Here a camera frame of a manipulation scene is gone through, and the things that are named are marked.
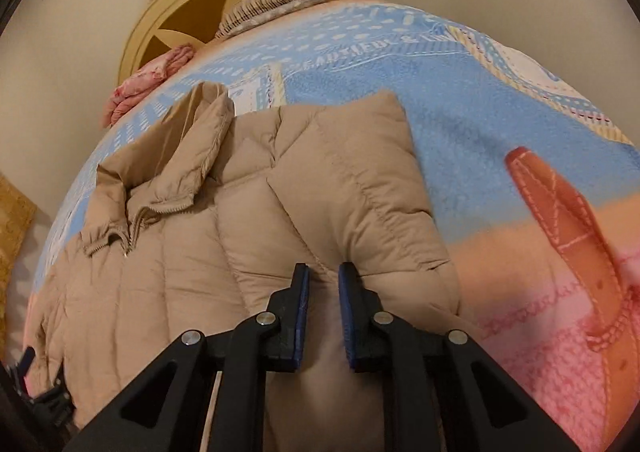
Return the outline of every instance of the blue gripper pad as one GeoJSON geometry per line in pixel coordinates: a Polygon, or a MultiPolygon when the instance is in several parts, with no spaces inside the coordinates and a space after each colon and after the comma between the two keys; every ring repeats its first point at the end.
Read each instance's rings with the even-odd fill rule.
{"type": "Polygon", "coordinates": [[[293,360],[296,369],[302,364],[302,351],[305,346],[306,312],[309,306],[309,267],[305,267],[300,290],[300,303],[298,304],[298,316],[296,317],[296,337],[293,351],[293,360]]]}
{"type": "Polygon", "coordinates": [[[347,351],[347,360],[351,369],[355,368],[355,329],[353,324],[353,311],[349,300],[348,277],[342,265],[338,269],[338,294],[340,296],[340,315],[342,317],[342,333],[344,334],[344,348],[347,351]]]}

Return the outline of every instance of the jacket collar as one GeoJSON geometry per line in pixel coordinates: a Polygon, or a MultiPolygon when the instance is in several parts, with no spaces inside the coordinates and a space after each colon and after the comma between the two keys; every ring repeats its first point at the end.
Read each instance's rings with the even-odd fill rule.
{"type": "Polygon", "coordinates": [[[201,82],[140,138],[105,159],[81,231],[85,252],[91,255],[113,238],[127,252],[147,213],[191,206],[233,118],[226,88],[201,82]]]}

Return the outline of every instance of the bed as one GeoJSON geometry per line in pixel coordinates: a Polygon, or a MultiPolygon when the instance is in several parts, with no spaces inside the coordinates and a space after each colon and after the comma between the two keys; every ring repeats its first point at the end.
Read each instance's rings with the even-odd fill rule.
{"type": "Polygon", "coordinates": [[[333,0],[214,40],[237,1],[156,0],[143,15],[120,81],[181,42],[198,53],[89,157],[47,238],[30,305],[82,228],[97,165],[197,82],[225,84],[237,115],[388,88],[460,276],[460,315],[581,450],[608,446],[640,394],[640,155],[620,129],[526,55],[423,10],[333,0]]]}

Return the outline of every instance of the curtain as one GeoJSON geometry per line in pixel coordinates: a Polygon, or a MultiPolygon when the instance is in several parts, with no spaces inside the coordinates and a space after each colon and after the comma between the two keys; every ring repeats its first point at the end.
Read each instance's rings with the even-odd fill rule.
{"type": "Polygon", "coordinates": [[[0,174],[0,356],[4,355],[6,287],[36,207],[0,174]]]}

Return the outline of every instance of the beige puffer jacket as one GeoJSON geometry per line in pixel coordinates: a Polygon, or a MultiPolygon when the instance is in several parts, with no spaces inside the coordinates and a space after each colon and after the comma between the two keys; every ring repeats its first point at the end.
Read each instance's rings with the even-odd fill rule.
{"type": "Polygon", "coordinates": [[[416,327],[466,327],[395,96],[234,118],[224,87],[199,84],[98,167],[34,307],[31,385],[64,359],[82,426],[180,333],[234,328],[304,262],[302,371],[268,380],[265,450],[382,450],[378,380],[349,370],[342,342],[343,261],[416,327]]]}

